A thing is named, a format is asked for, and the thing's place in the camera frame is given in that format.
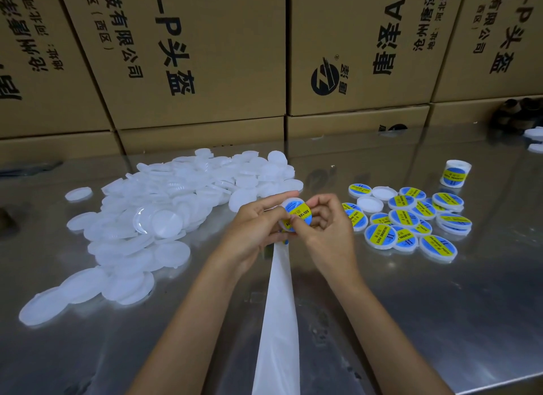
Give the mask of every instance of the yellow stripe on label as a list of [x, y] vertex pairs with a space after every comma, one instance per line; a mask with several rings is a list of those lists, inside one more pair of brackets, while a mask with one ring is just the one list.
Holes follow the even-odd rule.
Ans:
[[[307, 217], [311, 214], [311, 209], [309, 209], [309, 206], [307, 206], [305, 203], [302, 203], [302, 205], [291, 210], [289, 214], [296, 214], [302, 219], [307, 219]], [[287, 229], [290, 230], [292, 228], [290, 225], [290, 220], [283, 220], [283, 223]]]
[[414, 188], [412, 187], [411, 189], [409, 189], [407, 192], [406, 192], [406, 195], [409, 195], [409, 196], [412, 196], [414, 198], [417, 197], [417, 195], [421, 192], [420, 189], [417, 189], [417, 188]]
[[431, 212], [430, 209], [428, 209], [424, 203], [422, 203], [421, 201], [417, 201], [417, 211], [420, 212], [420, 214], [422, 214], [423, 216], [431, 216], [433, 215], [433, 213]]
[[351, 185], [349, 186], [349, 189], [353, 192], [358, 192], [358, 193], [365, 193], [365, 194], [368, 194], [370, 193], [370, 190], [365, 188], [365, 187], [360, 187], [360, 186], [356, 186], [356, 185]]
[[398, 211], [398, 219], [402, 225], [412, 226], [413, 221], [411, 220], [409, 213], [404, 210]]
[[455, 201], [448, 193], [441, 193], [439, 196], [447, 205], [459, 205], [459, 203]]
[[447, 169], [443, 172], [443, 179], [449, 179], [454, 182], [463, 182], [464, 180], [466, 180], [466, 174], [451, 172]]
[[446, 220], [448, 222], [471, 223], [471, 220], [469, 220], [468, 218], [465, 218], [463, 216], [441, 216], [441, 219]]
[[425, 236], [424, 240], [428, 242], [431, 245], [431, 247], [433, 247], [437, 251], [437, 253], [439, 253], [441, 256], [452, 255], [452, 252], [448, 250], [448, 248], [446, 248], [445, 245], [443, 245], [443, 243], [440, 240], [438, 240], [435, 236], [433, 235]]
[[428, 229], [427, 227], [425, 227], [422, 223], [417, 225], [415, 227], [415, 230], [420, 233], [420, 234], [428, 234], [430, 233], [430, 229]]
[[395, 196], [394, 201], [396, 202], [396, 206], [407, 206], [409, 203], [407, 202], [407, 198], [404, 195]]
[[374, 234], [371, 235], [370, 242], [375, 243], [376, 245], [382, 245], [384, 243], [384, 240], [387, 238], [389, 232], [390, 226], [377, 225]]
[[443, 211], [443, 212], [446, 211], [446, 209], [443, 206], [439, 206], [433, 200], [432, 200], [432, 206], [435, 208], [435, 210], [439, 210], [439, 211]]
[[353, 213], [349, 215], [349, 218], [351, 219], [352, 226], [356, 226], [358, 222], [360, 222], [364, 218], [364, 214], [358, 210], [355, 210]]
[[411, 238], [414, 238], [410, 230], [400, 229], [398, 232], [398, 243], [403, 241], [408, 241]]
[[379, 218], [379, 219], [375, 219], [375, 220], [372, 220], [373, 223], [384, 223], [386, 225], [390, 225], [392, 223], [392, 221], [390, 220], [390, 218], [388, 216], [385, 216], [384, 218]]

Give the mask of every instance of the hand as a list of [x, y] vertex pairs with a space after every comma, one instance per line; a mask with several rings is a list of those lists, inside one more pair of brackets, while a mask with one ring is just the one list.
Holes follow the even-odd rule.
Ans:
[[290, 191], [243, 205], [228, 226], [214, 255], [220, 260], [226, 258], [236, 276], [243, 275], [264, 247], [287, 239], [287, 233], [279, 232], [281, 227], [278, 222], [288, 220], [290, 215], [278, 205], [297, 196], [298, 191]]
[[290, 223], [307, 246], [316, 267], [330, 286], [337, 282], [359, 282], [352, 223], [337, 196], [315, 195], [306, 204], [313, 214], [311, 226], [296, 215], [290, 216]]

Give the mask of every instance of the metal table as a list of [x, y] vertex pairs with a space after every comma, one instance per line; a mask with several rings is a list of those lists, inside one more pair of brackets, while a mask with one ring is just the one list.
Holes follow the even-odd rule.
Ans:
[[[283, 142], [215, 148], [266, 154]], [[522, 138], [487, 137], [481, 125], [327, 136], [286, 144], [303, 198], [363, 182], [396, 189], [439, 188], [445, 161], [473, 164], [460, 196], [473, 230], [452, 240], [449, 265], [382, 254], [356, 237], [367, 283], [417, 349], [456, 393], [543, 373], [543, 156]], [[127, 388], [186, 295], [222, 228], [234, 214], [217, 207], [184, 240], [187, 268], [161, 269], [149, 298], [122, 308], [100, 296], [35, 328], [17, 315], [37, 292], [95, 265], [88, 241], [66, 228], [72, 216], [98, 210], [101, 186], [139, 161], [177, 153], [65, 162], [32, 177], [0, 180], [0, 199], [16, 227], [0, 235], [0, 393], [113, 395]], [[94, 196], [69, 204], [64, 194], [91, 186]], [[373, 394], [375, 380], [350, 324], [303, 245], [290, 245], [300, 336], [302, 394]], [[204, 393], [250, 394], [271, 266], [263, 254], [241, 279], [225, 318]]]

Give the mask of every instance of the forearm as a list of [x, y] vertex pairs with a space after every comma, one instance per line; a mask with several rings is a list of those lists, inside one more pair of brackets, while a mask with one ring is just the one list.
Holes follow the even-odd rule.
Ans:
[[209, 257], [127, 395], [200, 394], [238, 280], [220, 261]]
[[449, 387], [411, 345], [366, 287], [331, 282], [375, 373], [383, 395], [449, 395]]

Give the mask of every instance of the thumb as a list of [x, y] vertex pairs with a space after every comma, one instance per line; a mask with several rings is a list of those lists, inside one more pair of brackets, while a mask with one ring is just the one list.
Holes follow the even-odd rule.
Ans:
[[306, 241], [309, 236], [311, 236], [315, 231], [315, 229], [305, 223], [305, 220], [303, 220], [296, 214], [290, 215], [290, 224], [292, 225], [298, 236], [300, 236], [304, 241]]

